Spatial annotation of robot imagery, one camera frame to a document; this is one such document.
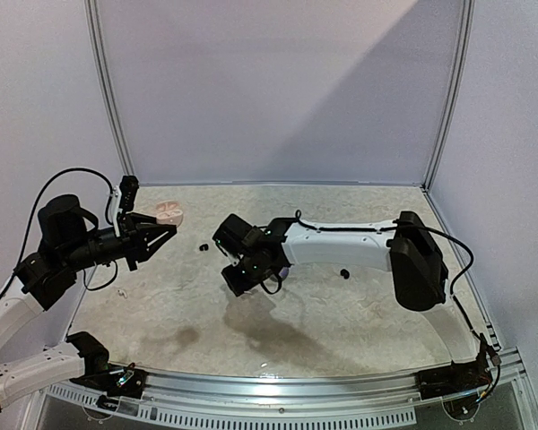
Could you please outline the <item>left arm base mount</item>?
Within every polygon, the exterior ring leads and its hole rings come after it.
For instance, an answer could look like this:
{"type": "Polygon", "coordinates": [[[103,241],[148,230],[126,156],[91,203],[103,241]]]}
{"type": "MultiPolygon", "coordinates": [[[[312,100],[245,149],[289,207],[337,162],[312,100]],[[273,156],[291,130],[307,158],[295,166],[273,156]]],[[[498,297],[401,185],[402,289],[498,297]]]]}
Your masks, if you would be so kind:
{"type": "Polygon", "coordinates": [[[72,378],[70,382],[104,392],[108,397],[141,399],[148,375],[132,363],[128,366],[110,365],[107,370],[72,378]]]}

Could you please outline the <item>purple earbud charging case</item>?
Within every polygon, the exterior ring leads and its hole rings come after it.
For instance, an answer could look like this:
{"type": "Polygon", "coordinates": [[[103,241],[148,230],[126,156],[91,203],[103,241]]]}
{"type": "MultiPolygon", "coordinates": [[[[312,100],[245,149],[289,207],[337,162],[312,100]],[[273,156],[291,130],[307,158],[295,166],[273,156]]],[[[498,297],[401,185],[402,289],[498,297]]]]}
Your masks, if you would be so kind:
{"type": "Polygon", "coordinates": [[[289,277],[290,272],[291,272],[291,268],[290,268],[290,267],[284,267],[284,268],[282,268],[282,269],[279,271],[278,277],[279,277],[281,280],[286,280],[286,279],[289,277]]]}

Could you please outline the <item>white round charging case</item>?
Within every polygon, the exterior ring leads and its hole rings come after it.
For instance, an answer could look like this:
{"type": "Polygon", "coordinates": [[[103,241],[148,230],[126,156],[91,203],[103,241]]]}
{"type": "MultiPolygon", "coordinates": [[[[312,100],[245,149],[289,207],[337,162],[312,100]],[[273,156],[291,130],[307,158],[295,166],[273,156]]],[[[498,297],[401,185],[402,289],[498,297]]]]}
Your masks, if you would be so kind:
{"type": "Polygon", "coordinates": [[[184,212],[177,201],[159,202],[155,206],[156,221],[161,225],[174,225],[179,227],[184,219],[184,212]]]}

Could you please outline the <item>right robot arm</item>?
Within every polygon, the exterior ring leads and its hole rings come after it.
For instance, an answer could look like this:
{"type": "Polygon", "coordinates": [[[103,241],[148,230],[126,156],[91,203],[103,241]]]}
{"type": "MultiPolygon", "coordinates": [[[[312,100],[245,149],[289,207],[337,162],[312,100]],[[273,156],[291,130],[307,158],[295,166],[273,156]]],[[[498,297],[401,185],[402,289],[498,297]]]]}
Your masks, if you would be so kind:
{"type": "Polygon", "coordinates": [[[265,227],[229,215],[213,234],[213,242],[229,259],[221,275],[237,297],[273,280],[276,294],[293,266],[331,263],[362,266],[391,274],[396,302],[421,314],[443,341],[454,363],[446,383],[455,391],[477,380],[477,356],[485,337],[476,333],[454,293],[444,255],[418,214],[403,211],[394,220],[365,224],[317,223],[297,211],[275,218],[265,227]]]}

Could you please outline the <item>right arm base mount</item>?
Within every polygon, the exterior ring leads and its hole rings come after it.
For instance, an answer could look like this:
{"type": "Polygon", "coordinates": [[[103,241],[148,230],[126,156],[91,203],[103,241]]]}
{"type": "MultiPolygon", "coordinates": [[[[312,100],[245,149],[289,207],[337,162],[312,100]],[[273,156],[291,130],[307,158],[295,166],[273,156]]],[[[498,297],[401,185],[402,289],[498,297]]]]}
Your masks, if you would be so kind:
{"type": "Polygon", "coordinates": [[[483,353],[470,362],[451,362],[422,370],[414,376],[416,387],[423,400],[491,387],[493,379],[489,364],[487,354],[483,353]]]}

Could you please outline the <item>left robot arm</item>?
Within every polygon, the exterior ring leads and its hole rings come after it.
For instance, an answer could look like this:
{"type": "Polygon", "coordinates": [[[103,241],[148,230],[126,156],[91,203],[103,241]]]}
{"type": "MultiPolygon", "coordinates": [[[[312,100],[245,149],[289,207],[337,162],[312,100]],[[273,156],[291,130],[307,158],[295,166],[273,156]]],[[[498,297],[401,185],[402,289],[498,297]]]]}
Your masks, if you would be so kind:
{"type": "MultiPolygon", "coordinates": [[[[74,194],[52,199],[38,212],[39,249],[17,264],[0,293],[0,349],[23,326],[49,310],[77,281],[80,272],[120,259],[130,271],[148,261],[177,233],[171,224],[134,212],[115,228],[100,228],[95,215],[74,194]]],[[[0,412],[19,398],[65,380],[109,396],[141,395],[145,374],[109,362],[108,350],[80,331],[53,348],[0,364],[0,412]]]]}

